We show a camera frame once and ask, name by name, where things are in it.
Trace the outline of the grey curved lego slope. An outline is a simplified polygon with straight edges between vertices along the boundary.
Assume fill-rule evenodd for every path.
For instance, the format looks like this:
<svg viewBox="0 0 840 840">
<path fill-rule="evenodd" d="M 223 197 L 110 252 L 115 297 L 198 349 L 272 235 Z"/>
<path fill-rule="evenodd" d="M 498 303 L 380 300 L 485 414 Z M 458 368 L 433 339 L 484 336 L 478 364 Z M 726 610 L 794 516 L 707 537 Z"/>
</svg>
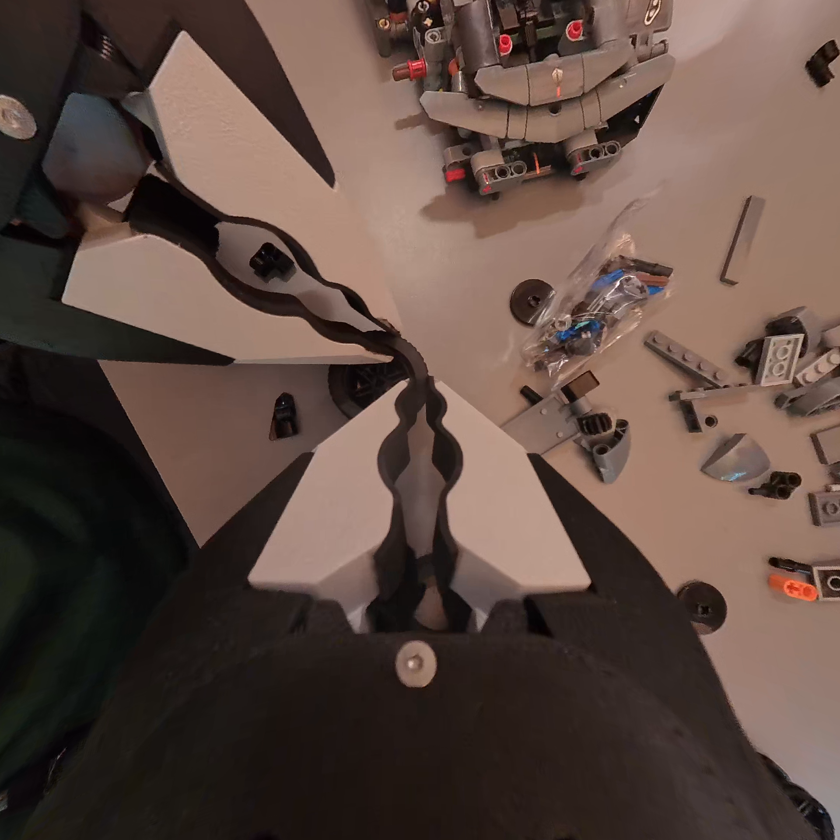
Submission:
<svg viewBox="0 0 840 840">
<path fill-rule="evenodd" d="M 611 485 L 617 481 L 627 465 L 631 444 L 630 426 L 625 418 L 616 420 L 610 435 L 591 443 L 591 459 L 602 483 Z"/>
</svg>

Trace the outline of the grey lego vehicle model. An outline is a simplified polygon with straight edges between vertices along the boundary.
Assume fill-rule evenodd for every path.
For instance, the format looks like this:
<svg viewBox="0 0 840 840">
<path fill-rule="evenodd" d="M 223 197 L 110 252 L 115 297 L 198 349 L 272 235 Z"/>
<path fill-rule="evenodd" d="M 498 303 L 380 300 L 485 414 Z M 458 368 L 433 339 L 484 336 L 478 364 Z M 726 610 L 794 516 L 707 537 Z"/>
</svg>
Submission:
<svg viewBox="0 0 840 840">
<path fill-rule="evenodd" d="M 366 2 L 382 58 L 414 57 L 394 81 L 458 141 L 447 184 L 497 199 L 556 172 L 579 181 L 617 161 L 676 61 L 670 1 Z"/>
</svg>

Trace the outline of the black lego pin connector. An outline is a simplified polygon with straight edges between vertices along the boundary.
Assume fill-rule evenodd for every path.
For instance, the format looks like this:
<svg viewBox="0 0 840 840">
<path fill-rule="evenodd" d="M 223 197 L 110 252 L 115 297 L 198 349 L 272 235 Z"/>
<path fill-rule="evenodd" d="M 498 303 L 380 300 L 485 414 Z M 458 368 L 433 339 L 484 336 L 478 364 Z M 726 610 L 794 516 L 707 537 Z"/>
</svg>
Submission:
<svg viewBox="0 0 840 840">
<path fill-rule="evenodd" d="M 792 471 L 774 471 L 760 486 L 751 487 L 751 496 L 787 501 L 801 487 L 802 476 Z"/>
</svg>

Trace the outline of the long grey studded lego plate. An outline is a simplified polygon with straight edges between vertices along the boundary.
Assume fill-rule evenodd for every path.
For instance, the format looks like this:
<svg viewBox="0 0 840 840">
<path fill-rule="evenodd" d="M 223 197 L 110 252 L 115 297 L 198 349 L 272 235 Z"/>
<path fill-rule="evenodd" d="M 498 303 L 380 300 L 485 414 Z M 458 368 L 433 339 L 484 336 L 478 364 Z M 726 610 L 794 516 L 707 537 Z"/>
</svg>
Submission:
<svg viewBox="0 0 840 840">
<path fill-rule="evenodd" d="M 687 376 L 701 390 L 726 391 L 750 385 L 734 381 L 720 366 L 660 331 L 649 333 L 644 339 L 644 347 Z"/>
</svg>

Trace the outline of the clear bag of lego pieces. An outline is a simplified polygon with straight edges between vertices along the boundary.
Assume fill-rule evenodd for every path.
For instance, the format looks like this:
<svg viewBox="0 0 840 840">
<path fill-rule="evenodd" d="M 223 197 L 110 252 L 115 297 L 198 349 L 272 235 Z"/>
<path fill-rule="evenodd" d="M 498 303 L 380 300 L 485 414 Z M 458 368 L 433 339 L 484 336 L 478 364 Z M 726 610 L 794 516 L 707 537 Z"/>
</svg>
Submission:
<svg viewBox="0 0 840 840">
<path fill-rule="evenodd" d="M 639 218 L 659 193 L 657 188 L 625 205 L 539 310 L 521 357 L 552 392 L 570 384 L 674 294 L 675 269 L 641 255 L 635 236 Z"/>
</svg>

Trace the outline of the orange lego pin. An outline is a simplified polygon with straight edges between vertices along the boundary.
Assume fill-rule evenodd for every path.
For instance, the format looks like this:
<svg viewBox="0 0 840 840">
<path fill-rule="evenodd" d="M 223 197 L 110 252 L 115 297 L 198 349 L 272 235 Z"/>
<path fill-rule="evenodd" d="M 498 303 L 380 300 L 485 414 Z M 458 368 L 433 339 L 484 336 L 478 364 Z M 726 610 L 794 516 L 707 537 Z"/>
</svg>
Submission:
<svg viewBox="0 0 840 840">
<path fill-rule="evenodd" d="M 816 602 L 819 593 L 814 584 L 786 574 L 770 574 L 768 585 L 772 591 L 802 602 Z"/>
</svg>

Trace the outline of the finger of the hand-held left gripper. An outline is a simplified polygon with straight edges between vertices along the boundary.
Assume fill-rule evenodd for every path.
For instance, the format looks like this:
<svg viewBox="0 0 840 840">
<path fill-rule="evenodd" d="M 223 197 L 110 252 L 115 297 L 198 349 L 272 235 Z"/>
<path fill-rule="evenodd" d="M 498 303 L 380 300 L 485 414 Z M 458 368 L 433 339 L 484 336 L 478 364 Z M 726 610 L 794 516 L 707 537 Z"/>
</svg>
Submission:
<svg viewBox="0 0 840 840">
<path fill-rule="evenodd" d="M 252 272 L 265 242 L 294 259 L 289 281 Z M 356 291 L 321 278 L 288 234 L 222 216 L 157 175 L 140 179 L 120 222 L 85 234 L 61 301 L 232 364 L 378 361 L 377 335 L 396 331 Z"/>
<path fill-rule="evenodd" d="M 356 291 L 371 315 L 403 326 L 362 216 L 330 187 L 182 31 L 149 95 L 175 179 L 220 215 L 291 236 L 320 277 Z"/>
</svg>

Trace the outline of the black lego wheel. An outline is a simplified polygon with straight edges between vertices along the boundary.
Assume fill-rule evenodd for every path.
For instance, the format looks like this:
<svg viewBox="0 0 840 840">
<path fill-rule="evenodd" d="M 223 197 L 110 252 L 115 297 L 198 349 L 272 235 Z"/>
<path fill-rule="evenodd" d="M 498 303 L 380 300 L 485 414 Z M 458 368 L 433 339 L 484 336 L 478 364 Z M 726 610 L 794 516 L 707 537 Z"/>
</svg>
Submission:
<svg viewBox="0 0 840 840">
<path fill-rule="evenodd" d="M 341 413 L 352 419 L 376 403 L 399 382 L 412 380 L 400 360 L 368 364 L 331 364 L 329 394 Z"/>
</svg>

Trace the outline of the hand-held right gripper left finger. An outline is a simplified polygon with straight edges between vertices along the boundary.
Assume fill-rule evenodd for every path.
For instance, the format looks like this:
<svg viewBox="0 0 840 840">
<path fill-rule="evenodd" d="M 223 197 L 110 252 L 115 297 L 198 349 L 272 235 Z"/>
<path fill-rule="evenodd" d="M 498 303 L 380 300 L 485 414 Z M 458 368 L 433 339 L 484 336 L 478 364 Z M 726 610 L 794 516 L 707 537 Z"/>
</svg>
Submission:
<svg viewBox="0 0 840 840">
<path fill-rule="evenodd" d="M 385 593 L 375 553 L 391 533 L 394 496 L 378 466 L 382 444 L 397 429 L 390 391 L 311 452 L 297 488 L 248 574 L 266 591 L 337 602 L 355 632 L 369 632 L 367 608 Z"/>
</svg>

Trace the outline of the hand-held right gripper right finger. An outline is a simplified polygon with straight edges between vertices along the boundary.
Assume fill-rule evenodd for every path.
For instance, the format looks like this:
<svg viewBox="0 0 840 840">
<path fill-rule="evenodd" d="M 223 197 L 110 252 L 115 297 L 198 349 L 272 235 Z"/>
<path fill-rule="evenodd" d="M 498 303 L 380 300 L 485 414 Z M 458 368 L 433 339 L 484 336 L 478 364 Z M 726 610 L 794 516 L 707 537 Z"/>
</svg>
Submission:
<svg viewBox="0 0 840 840">
<path fill-rule="evenodd" d="M 469 630 L 480 631 L 502 601 L 587 591 L 592 579 L 525 448 L 431 380 L 427 409 L 435 397 L 443 404 L 440 426 L 459 451 L 443 499 L 454 569 L 441 577 L 469 607 Z"/>
</svg>

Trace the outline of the long dark grey lego tile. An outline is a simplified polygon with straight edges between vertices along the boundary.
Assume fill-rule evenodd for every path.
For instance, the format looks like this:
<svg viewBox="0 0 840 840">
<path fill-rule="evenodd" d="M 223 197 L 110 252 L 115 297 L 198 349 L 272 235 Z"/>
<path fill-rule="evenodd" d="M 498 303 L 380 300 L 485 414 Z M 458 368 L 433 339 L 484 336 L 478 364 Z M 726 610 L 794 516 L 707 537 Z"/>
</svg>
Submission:
<svg viewBox="0 0 840 840">
<path fill-rule="evenodd" d="M 750 195 L 742 206 L 727 255 L 723 261 L 720 283 L 737 286 L 746 274 L 755 237 L 758 233 L 766 201 Z"/>
</svg>

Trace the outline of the grey curved lego shell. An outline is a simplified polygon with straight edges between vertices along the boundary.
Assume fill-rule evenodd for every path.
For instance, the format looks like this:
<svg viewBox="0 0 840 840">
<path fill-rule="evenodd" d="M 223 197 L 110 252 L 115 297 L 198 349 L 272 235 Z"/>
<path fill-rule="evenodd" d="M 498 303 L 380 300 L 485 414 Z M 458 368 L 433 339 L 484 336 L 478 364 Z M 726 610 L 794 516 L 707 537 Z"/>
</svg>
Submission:
<svg viewBox="0 0 840 840">
<path fill-rule="evenodd" d="M 700 472 L 714 480 L 741 482 L 756 476 L 763 463 L 762 449 L 745 433 L 730 436 L 701 465 Z"/>
</svg>

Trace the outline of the pile of grey lego pieces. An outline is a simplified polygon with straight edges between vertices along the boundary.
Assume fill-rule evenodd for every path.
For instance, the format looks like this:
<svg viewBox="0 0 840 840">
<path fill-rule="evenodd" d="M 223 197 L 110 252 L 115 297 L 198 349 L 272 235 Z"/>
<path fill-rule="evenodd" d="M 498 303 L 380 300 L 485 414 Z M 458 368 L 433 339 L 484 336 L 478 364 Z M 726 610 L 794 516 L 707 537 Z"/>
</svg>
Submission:
<svg viewBox="0 0 840 840">
<path fill-rule="evenodd" d="M 807 307 L 783 311 L 742 347 L 734 363 L 747 373 L 749 386 L 706 391 L 693 385 L 668 395 L 689 432 L 711 430 L 718 425 L 713 409 L 751 396 L 794 420 L 838 415 L 838 318 L 824 320 Z"/>
</svg>

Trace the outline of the grey plate with gear cluster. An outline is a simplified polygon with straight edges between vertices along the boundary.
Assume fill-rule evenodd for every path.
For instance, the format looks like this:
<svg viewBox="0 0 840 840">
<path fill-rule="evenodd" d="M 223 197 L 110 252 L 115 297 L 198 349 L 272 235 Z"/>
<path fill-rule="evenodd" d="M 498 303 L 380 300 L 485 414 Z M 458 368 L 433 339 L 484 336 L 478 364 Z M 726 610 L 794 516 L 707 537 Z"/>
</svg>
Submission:
<svg viewBox="0 0 840 840">
<path fill-rule="evenodd" d="M 576 415 L 556 395 L 530 406 L 502 425 L 501 430 L 534 455 L 546 455 L 581 436 Z"/>
</svg>

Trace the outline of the person's dark green clothing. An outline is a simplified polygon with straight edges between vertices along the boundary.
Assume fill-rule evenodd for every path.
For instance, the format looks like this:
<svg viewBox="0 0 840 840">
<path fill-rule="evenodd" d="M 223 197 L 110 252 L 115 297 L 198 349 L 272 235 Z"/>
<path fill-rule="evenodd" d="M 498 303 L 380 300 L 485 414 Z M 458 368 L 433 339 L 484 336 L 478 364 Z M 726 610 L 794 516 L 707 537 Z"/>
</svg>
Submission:
<svg viewBox="0 0 840 840">
<path fill-rule="evenodd" d="M 100 363 L 2 341 L 1 781 L 57 780 L 195 541 Z"/>
</svg>

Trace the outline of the black round lego dish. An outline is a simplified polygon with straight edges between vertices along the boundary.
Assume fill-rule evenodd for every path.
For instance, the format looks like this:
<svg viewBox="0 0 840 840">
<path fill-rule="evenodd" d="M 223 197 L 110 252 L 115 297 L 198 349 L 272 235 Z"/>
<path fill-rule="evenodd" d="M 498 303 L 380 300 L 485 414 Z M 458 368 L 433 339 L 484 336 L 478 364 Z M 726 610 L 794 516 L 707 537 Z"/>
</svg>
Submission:
<svg viewBox="0 0 840 840">
<path fill-rule="evenodd" d="M 697 635 L 706 636 L 722 628 L 728 617 L 726 599 L 712 584 L 688 581 L 675 593 L 684 606 Z"/>
<path fill-rule="evenodd" d="M 523 326 L 532 326 L 550 304 L 553 295 L 554 288 L 544 280 L 523 280 L 514 287 L 509 297 L 512 317 Z"/>
</svg>

